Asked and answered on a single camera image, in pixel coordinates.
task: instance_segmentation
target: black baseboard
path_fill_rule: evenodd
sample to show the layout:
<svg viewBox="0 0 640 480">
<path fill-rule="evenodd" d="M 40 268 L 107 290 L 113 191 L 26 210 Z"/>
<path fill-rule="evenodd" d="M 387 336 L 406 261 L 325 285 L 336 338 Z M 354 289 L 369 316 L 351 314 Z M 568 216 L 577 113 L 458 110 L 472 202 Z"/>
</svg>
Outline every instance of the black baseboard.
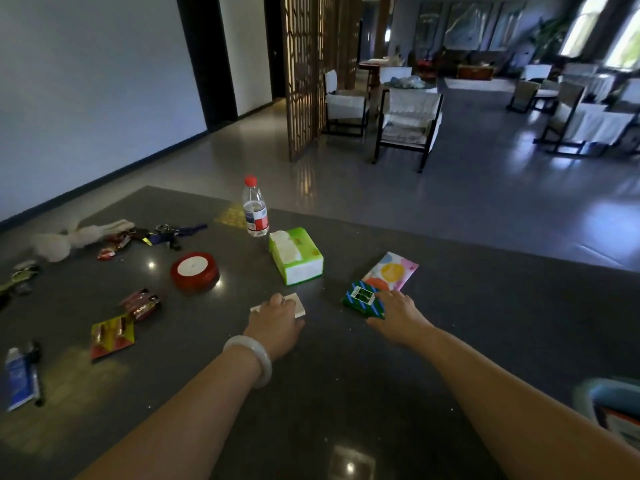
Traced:
<svg viewBox="0 0 640 480">
<path fill-rule="evenodd" d="M 225 126 L 227 126 L 228 124 L 231 124 L 232 121 L 229 121 L 228 123 L 221 123 L 220 124 L 220 128 L 216 128 L 217 129 L 221 129 L 224 128 Z M 59 195 L 51 200 L 48 200 L 46 202 L 43 202 L 39 205 L 36 205 L 35 207 L 32 207 L 30 209 L 27 209 L 23 212 L 21 212 L 20 214 L 16 214 L 12 217 L 9 217 L 8 219 L 5 219 L 4 221 L 0 221 L 0 232 L 6 232 L 9 229 L 12 229 L 14 227 L 17 227 L 21 224 L 24 224 L 25 222 L 33 219 L 34 217 L 37 217 L 41 214 L 43 214 L 44 212 L 47 212 L 49 210 L 55 209 L 56 207 L 59 207 L 60 205 L 69 202 L 77 197 L 80 197 L 80 195 L 85 194 L 91 190 L 94 190 L 98 187 L 100 187 L 101 185 L 107 184 L 108 182 L 111 182 L 113 180 L 115 180 L 116 178 L 122 177 L 123 175 L 126 175 L 130 172 L 132 172 L 133 170 L 137 170 L 140 167 L 143 167 L 144 165 L 147 165 L 151 162 L 154 162 L 164 156 L 166 156 L 169 153 L 172 153 L 176 150 L 179 150 L 181 148 L 184 148 L 185 146 L 188 146 L 194 142 L 196 142 L 199 139 L 204 138 L 205 136 L 209 135 L 210 131 L 203 131 L 202 133 L 199 133 L 195 136 L 192 136 L 190 138 L 185 139 L 184 141 L 181 141 L 180 143 L 176 143 L 172 146 L 169 146 L 168 148 L 165 148 L 164 150 L 160 150 L 157 153 L 154 153 L 153 155 L 150 155 L 146 158 L 143 158 L 142 160 L 138 160 L 137 162 L 133 162 L 131 165 L 127 165 L 123 168 L 120 168 L 116 171 L 113 171 L 111 173 L 109 173 L 108 175 L 105 175 L 104 177 L 100 177 L 92 182 L 89 182 L 88 184 L 84 184 L 76 189 L 70 190 L 69 192 L 63 193 L 62 195 Z"/>
<path fill-rule="evenodd" d="M 249 116 L 251 116 L 252 114 L 255 114 L 256 112 L 260 112 L 260 111 L 262 111 L 263 109 L 267 109 L 269 106 L 271 106 L 272 104 L 274 104 L 274 103 L 278 102 L 278 101 L 279 101 L 279 100 L 281 100 L 281 99 L 284 99 L 284 98 L 276 98 L 276 99 L 274 99 L 273 101 L 268 102 L 267 104 L 263 104 L 263 105 L 261 105 L 261 106 L 258 106 L 258 107 L 257 107 L 257 108 L 255 108 L 255 109 L 252 109 L 252 110 L 251 110 L 251 111 L 249 111 L 249 112 L 245 112 L 242 116 L 239 116 L 237 120 L 238 120 L 238 121 L 240 121 L 240 120 L 244 120 L 245 118 L 248 118 Z"/>
</svg>

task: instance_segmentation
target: hand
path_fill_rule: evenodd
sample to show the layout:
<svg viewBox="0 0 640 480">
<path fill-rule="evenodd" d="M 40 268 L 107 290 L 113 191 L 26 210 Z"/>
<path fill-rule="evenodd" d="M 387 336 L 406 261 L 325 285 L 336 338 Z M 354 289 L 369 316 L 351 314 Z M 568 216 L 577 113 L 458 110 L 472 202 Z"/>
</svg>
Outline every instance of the hand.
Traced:
<svg viewBox="0 0 640 480">
<path fill-rule="evenodd" d="M 396 344 L 412 347 L 422 330 L 435 328 L 400 291 L 380 291 L 376 296 L 385 306 L 385 319 L 370 317 L 367 325 Z"/>
<path fill-rule="evenodd" d="M 259 312 L 251 312 L 249 326 L 244 335 L 261 343 L 272 361 L 289 352 L 305 325 L 296 320 L 296 302 L 286 300 L 276 293 L 260 306 Z"/>
</svg>

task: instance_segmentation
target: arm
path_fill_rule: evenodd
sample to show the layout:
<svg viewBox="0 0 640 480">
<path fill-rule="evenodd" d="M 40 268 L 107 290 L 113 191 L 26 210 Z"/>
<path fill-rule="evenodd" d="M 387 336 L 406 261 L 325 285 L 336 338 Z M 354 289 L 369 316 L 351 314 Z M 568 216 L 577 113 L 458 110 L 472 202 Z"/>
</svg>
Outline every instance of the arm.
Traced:
<svg viewBox="0 0 640 480">
<path fill-rule="evenodd" d="M 436 367 L 509 478 L 640 476 L 640 454 L 631 446 L 434 327 L 408 296 L 378 297 L 385 319 L 367 323 Z"/>
<path fill-rule="evenodd" d="M 244 334 L 275 360 L 293 348 L 304 321 L 281 294 L 252 312 Z M 103 454 L 77 480 L 207 479 L 238 411 L 262 373 L 253 352 L 229 347 L 169 402 Z"/>
</svg>

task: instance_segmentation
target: white plush toy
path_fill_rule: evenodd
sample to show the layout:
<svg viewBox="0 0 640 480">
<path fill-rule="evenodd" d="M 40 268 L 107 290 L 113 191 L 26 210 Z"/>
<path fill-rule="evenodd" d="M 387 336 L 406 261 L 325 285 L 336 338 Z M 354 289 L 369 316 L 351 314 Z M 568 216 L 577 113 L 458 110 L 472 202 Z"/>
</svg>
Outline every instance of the white plush toy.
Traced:
<svg viewBox="0 0 640 480">
<path fill-rule="evenodd" d="M 106 226 L 88 226 L 78 229 L 77 225 L 68 229 L 67 234 L 36 234 L 31 243 L 38 256 L 49 262 L 58 262 L 69 256 L 71 249 L 84 248 L 87 244 L 100 241 L 103 237 L 133 229 L 135 224 L 121 220 Z"/>
</svg>

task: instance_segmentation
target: red ribbon spool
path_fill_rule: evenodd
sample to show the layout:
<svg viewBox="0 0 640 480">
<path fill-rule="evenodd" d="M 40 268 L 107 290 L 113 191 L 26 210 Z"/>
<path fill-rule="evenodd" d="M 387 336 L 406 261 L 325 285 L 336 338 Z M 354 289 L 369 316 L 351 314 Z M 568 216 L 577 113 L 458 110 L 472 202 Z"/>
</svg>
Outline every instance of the red ribbon spool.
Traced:
<svg viewBox="0 0 640 480">
<path fill-rule="evenodd" d="M 200 291 L 218 282 L 220 274 L 213 256 L 208 253 L 190 253 L 171 266 L 171 278 L 181 290 Z"/>
</svg>

